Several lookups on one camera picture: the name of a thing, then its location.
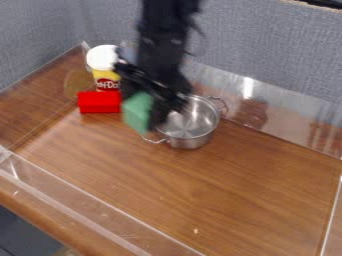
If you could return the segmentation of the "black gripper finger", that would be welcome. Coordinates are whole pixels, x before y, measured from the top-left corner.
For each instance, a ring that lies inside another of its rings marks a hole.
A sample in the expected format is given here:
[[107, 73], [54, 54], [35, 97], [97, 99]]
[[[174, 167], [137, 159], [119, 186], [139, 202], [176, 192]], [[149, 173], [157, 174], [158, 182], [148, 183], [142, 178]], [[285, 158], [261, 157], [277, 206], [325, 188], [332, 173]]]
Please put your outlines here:
[[131, 96], [134, 96], [139, 92], [139, 85], [127, 78], [122, 79], [121, 84], [121, 92], [122, 98], [127, 100]]
[[149, 128], [154, 130], [160, 125], [162, 125], [168, 116], [172, 112], [172, 105], [169, 101], [162, 99], [154, 99], [152, 111], [150, 111], [150, 123]]

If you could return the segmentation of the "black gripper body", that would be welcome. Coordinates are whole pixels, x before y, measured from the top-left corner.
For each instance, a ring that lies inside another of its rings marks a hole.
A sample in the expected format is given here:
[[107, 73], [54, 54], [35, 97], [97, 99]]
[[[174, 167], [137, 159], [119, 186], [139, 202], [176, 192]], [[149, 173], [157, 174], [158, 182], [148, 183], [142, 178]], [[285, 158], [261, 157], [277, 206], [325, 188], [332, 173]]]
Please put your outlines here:
[[139, 85], [139, 92], [149, 93], [153, 99], [169, 101], [172, 110], [184, 111], [189, 102], [186, 97], [193, 93], [193, 86], [182, 73], [172, 75], [168, 79], [158, 79], [126, 60], [115, 64], [115, 71], [122, 79], [127, 78]]

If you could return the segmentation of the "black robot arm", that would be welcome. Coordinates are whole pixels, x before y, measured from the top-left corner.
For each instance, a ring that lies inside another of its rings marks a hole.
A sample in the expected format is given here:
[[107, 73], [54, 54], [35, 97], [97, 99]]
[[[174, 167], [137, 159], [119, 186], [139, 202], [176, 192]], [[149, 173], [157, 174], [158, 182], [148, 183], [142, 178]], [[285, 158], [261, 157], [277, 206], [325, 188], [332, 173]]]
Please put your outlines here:
[[193, 85], [181, 66], [201, 0], [142, 0], [138, 47], [117, 49], [114, 69], [123, 78], [123, 118], [142, 135], [182, 112]]

